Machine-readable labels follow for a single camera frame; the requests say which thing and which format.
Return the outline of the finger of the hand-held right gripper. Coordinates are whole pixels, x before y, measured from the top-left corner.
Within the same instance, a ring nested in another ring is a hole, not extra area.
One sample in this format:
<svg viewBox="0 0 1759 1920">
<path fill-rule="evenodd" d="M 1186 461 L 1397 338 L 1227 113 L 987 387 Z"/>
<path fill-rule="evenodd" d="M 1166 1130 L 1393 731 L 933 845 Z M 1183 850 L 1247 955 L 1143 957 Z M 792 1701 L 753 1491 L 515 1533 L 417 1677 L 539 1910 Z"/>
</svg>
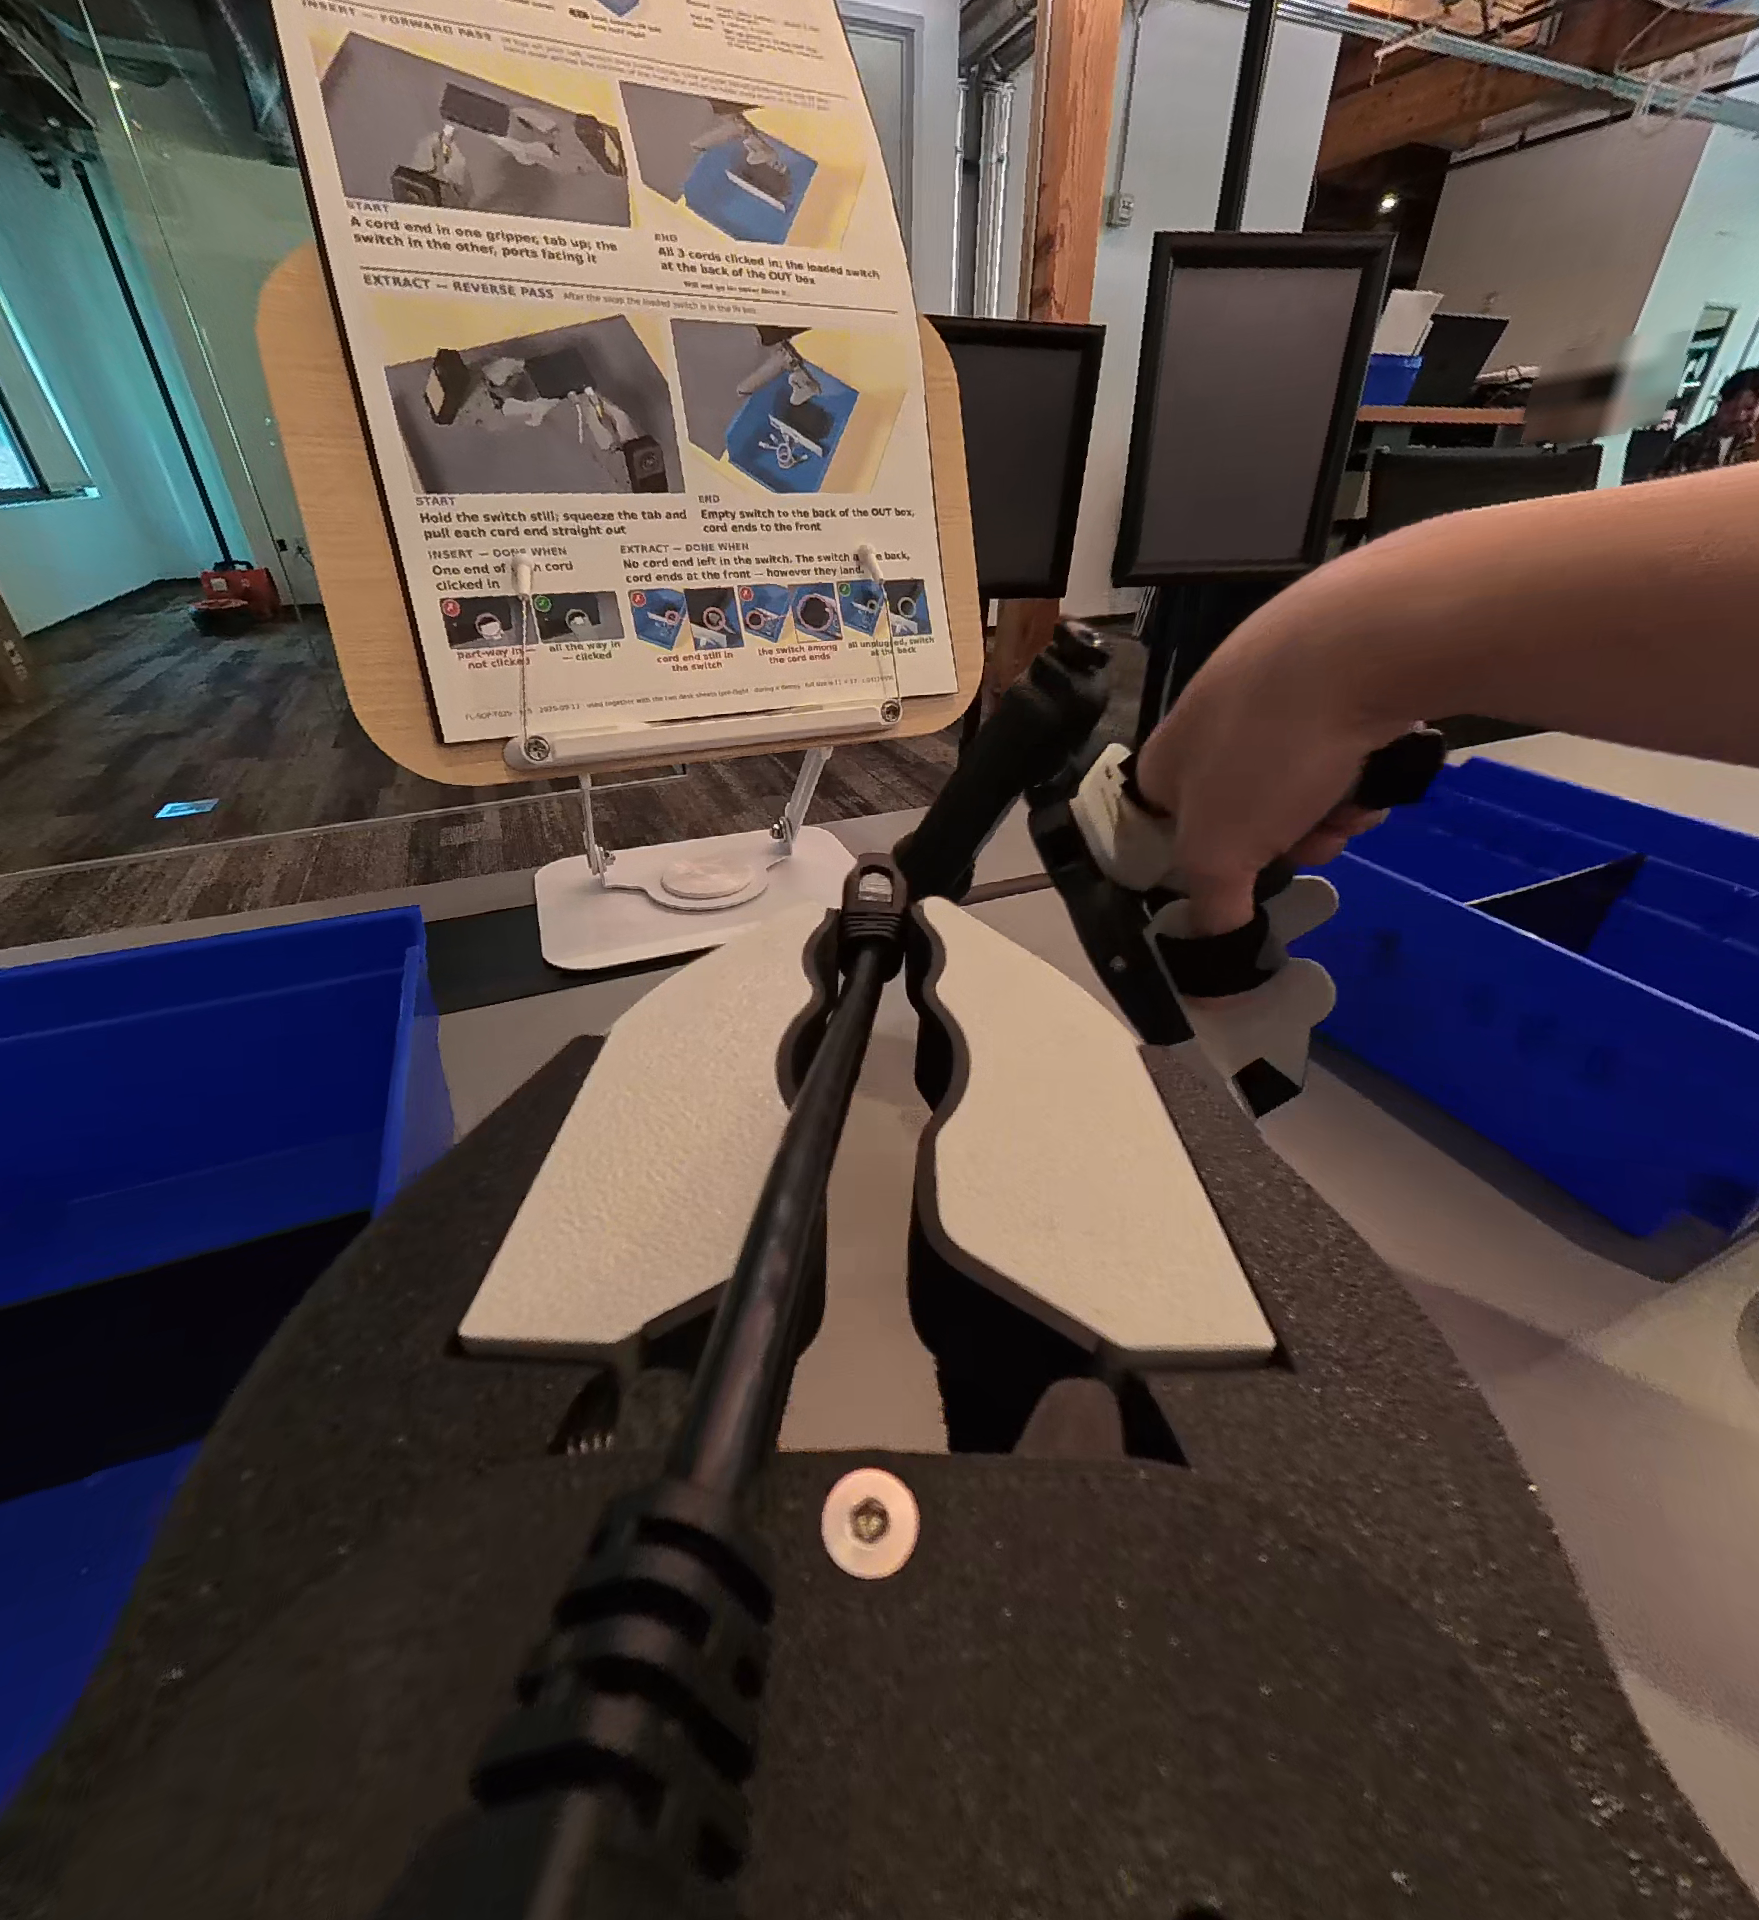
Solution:
<svg viewBox="0 0 1759 1920">
<path fill-rule="evenodd" d="M 1326 877 L 1293 877 L 1264 913 L 1264 981 L 1246 995 L 1201 1003 L 1201 1051 L 1247 1118 L 1271 1118 L 1300 1098 L 1314 1034 L 1338 995 L 1317 960 L 1293 953 L 1338 913 L 1337 885 Z"/>
</svg>

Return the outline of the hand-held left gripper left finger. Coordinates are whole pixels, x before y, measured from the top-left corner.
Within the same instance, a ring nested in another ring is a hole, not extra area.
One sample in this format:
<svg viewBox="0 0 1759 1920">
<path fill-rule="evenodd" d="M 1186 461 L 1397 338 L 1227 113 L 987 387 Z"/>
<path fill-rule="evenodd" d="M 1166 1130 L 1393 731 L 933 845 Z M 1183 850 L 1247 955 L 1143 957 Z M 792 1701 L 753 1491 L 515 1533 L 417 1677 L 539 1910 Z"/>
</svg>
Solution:
<svg viewBox="0 0 1759 1920">
<path fill-rule="evenodd" d="M 727 1284 L 824 1011 L 833 908 L 797 907 L 614 1021 L 472 1305 L 467 1357 L 624 1364 Z"/>
</svg>

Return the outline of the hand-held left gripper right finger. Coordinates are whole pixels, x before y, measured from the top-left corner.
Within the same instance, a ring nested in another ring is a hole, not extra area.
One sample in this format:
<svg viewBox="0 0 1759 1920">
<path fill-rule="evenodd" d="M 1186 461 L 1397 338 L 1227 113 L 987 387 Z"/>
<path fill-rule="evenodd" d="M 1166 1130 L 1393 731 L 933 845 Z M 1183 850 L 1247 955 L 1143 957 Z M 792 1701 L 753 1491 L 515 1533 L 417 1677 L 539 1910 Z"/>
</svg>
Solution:
<svg viewBox="0 0 1759 1920">
<path fill-rule="evenodd" d="M 1130 1030 L 950 901 L 911 914 L 914 1223 L 1108 1368 L 1256 1368 L 1280 1338 Z"/>
</svg>

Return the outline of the person's right forearm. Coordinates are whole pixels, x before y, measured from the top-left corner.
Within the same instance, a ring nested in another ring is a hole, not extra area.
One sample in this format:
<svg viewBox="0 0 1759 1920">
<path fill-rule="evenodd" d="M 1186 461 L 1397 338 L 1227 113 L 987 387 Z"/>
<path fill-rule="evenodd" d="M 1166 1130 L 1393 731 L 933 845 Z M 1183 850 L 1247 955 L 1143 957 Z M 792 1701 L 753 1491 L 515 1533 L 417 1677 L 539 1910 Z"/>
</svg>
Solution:
<svg viewBox="0 0 1759 1920">
<path fill-rule="evenodd" d="M 1310 624 L 1377 735 L 1483 715 L 1759 770 L 1759 464 L 1415 525 Z"/>
</svg>

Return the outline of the person's right hand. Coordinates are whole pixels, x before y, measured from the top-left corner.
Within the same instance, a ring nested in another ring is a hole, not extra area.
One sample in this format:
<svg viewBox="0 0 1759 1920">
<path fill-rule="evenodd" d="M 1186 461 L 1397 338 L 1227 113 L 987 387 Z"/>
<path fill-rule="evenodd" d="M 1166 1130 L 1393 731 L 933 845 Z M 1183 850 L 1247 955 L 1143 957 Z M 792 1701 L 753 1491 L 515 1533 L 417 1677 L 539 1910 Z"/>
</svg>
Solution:
<svg viewBox="0 0 1759 1920">
<path fill-rule="evenodd" d="M 1293 583 L 1206 661 L 1137 773 L 1196 935 L 1247 927 L 1271 863 L 1318 863 L 1363 833 L 1363 765 L 1438 715 L 1458 630 L 1458 594 L 1380 550 Z"/>
</svg>

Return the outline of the white stand base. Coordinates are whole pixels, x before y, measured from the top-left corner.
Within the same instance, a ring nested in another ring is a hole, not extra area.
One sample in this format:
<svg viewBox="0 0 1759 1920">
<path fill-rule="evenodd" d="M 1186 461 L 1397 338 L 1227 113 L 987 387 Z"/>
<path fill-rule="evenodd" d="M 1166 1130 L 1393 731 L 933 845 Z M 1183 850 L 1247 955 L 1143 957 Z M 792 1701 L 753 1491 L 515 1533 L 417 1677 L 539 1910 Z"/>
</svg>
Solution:
<svg viewBox="0 0 1759 1920">
<path fill-rule="evenodd" d="M 562 975 L 709 953 L 783 913 L 833 908 L 853 863 L 820 827 L 559 858 L 533 871 L 537 948 Z"/>
</svg>

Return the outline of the printed instruction poster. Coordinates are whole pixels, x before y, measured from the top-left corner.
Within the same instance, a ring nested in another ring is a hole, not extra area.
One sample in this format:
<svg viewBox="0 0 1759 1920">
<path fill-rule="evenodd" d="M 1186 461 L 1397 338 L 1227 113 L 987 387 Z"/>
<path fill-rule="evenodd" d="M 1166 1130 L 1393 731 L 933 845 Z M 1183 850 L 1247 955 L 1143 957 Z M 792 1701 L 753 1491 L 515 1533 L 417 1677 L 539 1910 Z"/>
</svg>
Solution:
<svg viewBox="0 0 1759 1920">
<path fill-rule="evenodd" d="M 911 253 L 837 3 L 275 3 L 436 747 L 957 715 Z"/>
</svg>

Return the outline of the wooden pillar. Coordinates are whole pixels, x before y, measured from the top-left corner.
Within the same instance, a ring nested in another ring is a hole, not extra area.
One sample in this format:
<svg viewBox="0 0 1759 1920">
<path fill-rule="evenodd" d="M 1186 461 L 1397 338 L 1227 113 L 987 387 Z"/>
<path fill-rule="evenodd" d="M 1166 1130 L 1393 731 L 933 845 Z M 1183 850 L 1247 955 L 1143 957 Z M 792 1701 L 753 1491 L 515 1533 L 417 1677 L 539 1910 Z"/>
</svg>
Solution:
<svg viewBox="0 0 1759 1920">
<path fill-rule="evenodd" d="M 1037 8 L 1021 321 L 1090 321 L 1124 14 L 1124 3 Z"/>
</svg>

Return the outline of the black pole with round top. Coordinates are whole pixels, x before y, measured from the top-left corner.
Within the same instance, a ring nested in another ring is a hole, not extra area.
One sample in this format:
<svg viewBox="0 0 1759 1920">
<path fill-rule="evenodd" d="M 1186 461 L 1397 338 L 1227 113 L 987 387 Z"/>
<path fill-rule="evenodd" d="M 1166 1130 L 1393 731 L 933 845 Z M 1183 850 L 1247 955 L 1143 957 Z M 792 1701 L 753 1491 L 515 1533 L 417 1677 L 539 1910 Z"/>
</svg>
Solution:
<svg viewBox="0 0 1759 1920">
<path fill-rule="evenodd" d="M 1227 148 L 1213 233 L 1243 233 L 1251 195 L 1254 141 L 1264 101 L 1264 84 L 1277 40 L 1280 3 L 1247 3 L 1240 64 L 1230 93 Z"/>
</svg>

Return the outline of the small red object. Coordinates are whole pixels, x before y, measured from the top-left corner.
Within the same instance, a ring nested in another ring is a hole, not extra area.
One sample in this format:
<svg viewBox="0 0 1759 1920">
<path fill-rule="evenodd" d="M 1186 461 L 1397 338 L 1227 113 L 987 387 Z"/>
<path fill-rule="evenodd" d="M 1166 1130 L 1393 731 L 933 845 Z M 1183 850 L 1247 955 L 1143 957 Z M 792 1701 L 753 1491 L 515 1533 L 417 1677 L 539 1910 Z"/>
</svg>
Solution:
<svg viewBox="0 0 1759 1920">
<path fill-rule="evenodd" d="M 278 624 L 288 604 L 268 565 L 219 561 L 199 573 L 192 624 L 205 637 L 233 637 Z"/>
</svg>

